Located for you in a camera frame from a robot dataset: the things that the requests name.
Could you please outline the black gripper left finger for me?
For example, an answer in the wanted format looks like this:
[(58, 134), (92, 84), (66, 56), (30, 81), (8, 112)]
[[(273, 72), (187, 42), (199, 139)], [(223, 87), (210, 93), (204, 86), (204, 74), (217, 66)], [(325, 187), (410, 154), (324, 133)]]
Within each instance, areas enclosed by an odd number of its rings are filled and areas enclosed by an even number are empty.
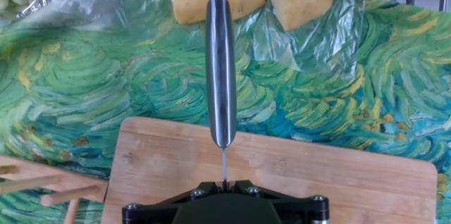
[(223, 192), (223, 182), (201, 182), (197, 187), (156, 204), (129, 203), (122, 208), (122, 224), (171, 223), (179, 208), (191, 201)]

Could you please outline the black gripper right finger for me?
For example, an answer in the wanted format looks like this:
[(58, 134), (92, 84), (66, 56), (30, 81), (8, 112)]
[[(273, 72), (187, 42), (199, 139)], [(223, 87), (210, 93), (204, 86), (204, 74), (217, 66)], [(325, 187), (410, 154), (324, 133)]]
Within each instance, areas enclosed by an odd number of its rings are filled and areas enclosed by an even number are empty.
[(274, 207), (282, 223), (330, 223), (329, 200), (320, 194), (298, 198), (259, 187), (250, 180), (227, 181), (225, 191), (267, 200)]

